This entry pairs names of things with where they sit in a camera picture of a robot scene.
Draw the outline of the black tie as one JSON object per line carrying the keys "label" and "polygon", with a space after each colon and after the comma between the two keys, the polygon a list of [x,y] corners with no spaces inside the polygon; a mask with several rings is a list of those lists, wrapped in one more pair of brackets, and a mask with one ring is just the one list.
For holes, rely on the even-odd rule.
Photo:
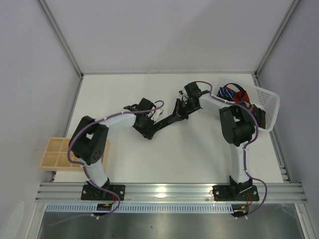
{"label": "black tie", "polygon": [[146,139],[151,140],[156,132],[164,129],[165,127],[182,120],[189,119],[189,114],[182,114],[182,113],[172,113],[170,116],[156,122],[155,124],[148,126],[145,130],[143,136]]}

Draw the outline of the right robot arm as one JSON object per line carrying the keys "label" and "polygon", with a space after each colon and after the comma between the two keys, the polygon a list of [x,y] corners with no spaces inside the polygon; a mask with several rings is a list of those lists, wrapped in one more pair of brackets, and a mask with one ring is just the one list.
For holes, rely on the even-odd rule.
{"label": "right robot arm", "polygon": [[259,122],[246,91],[239,85],[236,87],[238,91],[225,85],[213,94],[212,90],[201,90],[197,81],[191,82],[179,92],[173,116],[181,121],[199,109],[219,114],[222,135],[231,149],[232,172],[228,185],[213,188],[214,199],[257,201],[258,191],[248,169],[248,150],[258,137]]}

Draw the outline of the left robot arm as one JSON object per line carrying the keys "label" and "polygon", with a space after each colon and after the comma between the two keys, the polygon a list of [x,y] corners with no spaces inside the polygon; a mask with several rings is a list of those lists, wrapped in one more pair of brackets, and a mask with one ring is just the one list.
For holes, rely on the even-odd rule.
{"label": "left robot arm", "polygon": [[110,181],[102,164],[108,134],[132,127],[139,119],[154,122],[162,113],[164,102],[160,106],[143,98],[138,105],[126,106],[118,113],[108,117],[94,119],[84,116],[72,135],[67,158],[72,164],[80,165],[90,185],[109,193]]}

